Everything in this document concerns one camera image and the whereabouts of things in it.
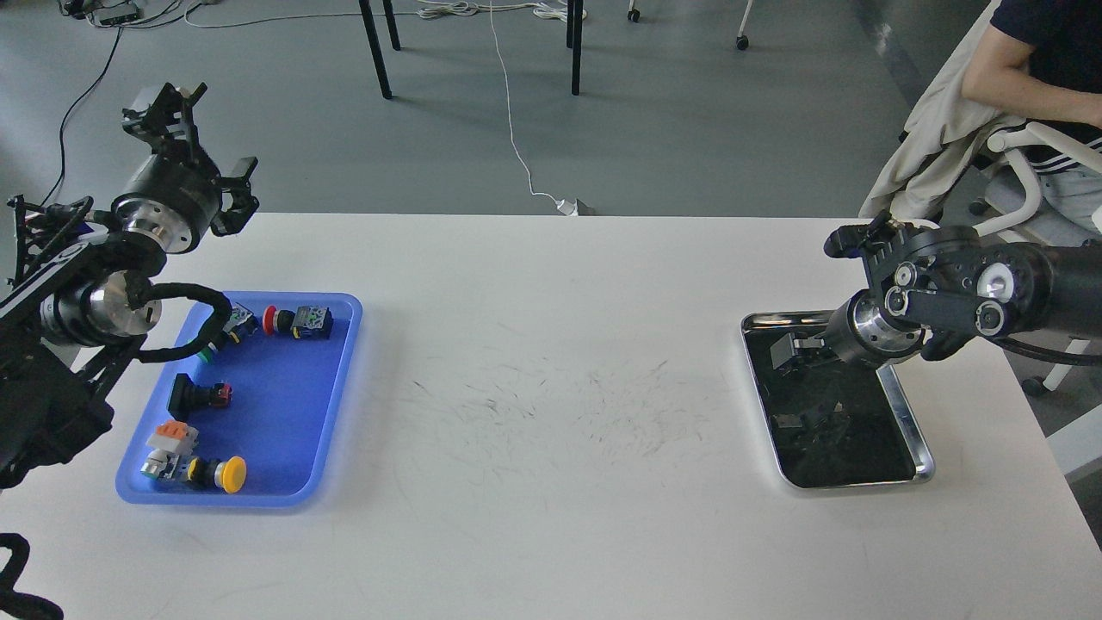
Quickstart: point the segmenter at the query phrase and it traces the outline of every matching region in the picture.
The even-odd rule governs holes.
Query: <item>caster wheel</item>
[[[976,198],[968,203],[968,211],[971,213],[972,215],[983,215],[984,213],[987,211],[988,207],[990,205],[980,198]]]
[[[1026,396],[1037,399],[1048,394],[1049,391],[1045,388],[1045,382],[1041,378],[1035,377],[1022,381],[1022,392],[1025,392]]]

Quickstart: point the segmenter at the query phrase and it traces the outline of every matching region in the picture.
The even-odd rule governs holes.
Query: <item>blue tray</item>
[[[258,319],[269,304],[327,305],[333,331],[328,340],[295,340],[258,329],[240,345],[226,346],[209,365],[196,357],[165,365],[115,476],[115,489],[128,502],[287,508],[310,497],[321,481],[363,306],[345,293],[226,291],[226,296]],[[209,316],[208,305],[195,304],[176,346],[194,338]],[[151,450],[145,440],[172,420],[168,403],[176,373],[187,373],[198,385],[230,384],[229,407],[194,412],[188,424],[199,432],[199,457],[245,459],[248,476],[239,492],[194,491],[142,476]]]

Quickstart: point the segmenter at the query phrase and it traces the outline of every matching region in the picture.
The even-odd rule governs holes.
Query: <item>gray floor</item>
[[[750,48],[735,52],[741,0],[639,0],[640,23],[625,19],[622,0],[591,0],[580,97],[570,95],[563,23],[528,11],[494,23],[537,191],[580,197],[602,215],[851,216],[910,104],[985,4],[769,0],[750,15]],[[223,0],[193,21],[355,9]],[[404,48],[385,46],[390,101],[358,17],[126,31],[68,123],[60,198],[90,194],[106,206],[119,193],[145,152],[120,130],[119,110],[142,87],[206,81],[195,113],[202,142],[224,170],[260,159],[253,185],[266,210],[555,213],[528,194],[509,143],[488,17],[401,15],[398,25]],[[57,123],[114,34],[58,15],[54,2],[0,0],[0,193],[37,202],[53,183]],[[966,178],[950,209],[980,188]],[[0,235],[10,238],[8,217]],[[1040,371],[1013,365],[1023,377]],[[1050,434],[1102,401],[1099,383],[1077,371],[1061,393],[1034,401],[1041,428]],[[1074,490],[1102,540],[1100,489],[1093,477]]]

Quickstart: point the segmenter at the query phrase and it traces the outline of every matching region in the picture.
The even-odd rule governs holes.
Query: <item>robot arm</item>
[[[152,153],[111,209],[91,197],[69,205],[32,205],[15,196],[18,264],[14,290],[0,302],[0,489],[34,467],[65,464],[110,429],[107,395],[133,360],[166,362],[197,353],[228,320],[218,291],[190,283],[152,283],[168,253],[190,251],[207,228],[239,231],[259,206],[245,157],[222,176],[198,143],[194,94],[171,84],[143,90],[123,110],[123,129]],[[222,194],[233,203],[223,209]],[[87,222],[106,228],[87,233]],[[161,300],[185,296],[214,307],[198,337],[180,348],[145,351]],[[99,348],[72,371],[42,340]]]
[[[972,227],[923,228],[884,211],[834,230],[823,249],[860,258],[868,281],[820,336],[845,362],[876,368],[916,352],[943,360],[976,337],[1029,356],[1036,350],[1008,337],[1042,328],[1102,338],[1099,246],[982,244]]]

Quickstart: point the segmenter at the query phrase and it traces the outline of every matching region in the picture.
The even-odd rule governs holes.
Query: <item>white table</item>
[[[861,287],[820,250],[841,222],[259,214],[160,281],[364,302],[322,489],[123,503],[159,372],[134,366],[115,431],[0,497],[19,589],[73,618],[1102,617],[1102,554],[991,346],[899,369],[929,483],[781,482],[737,329]]]

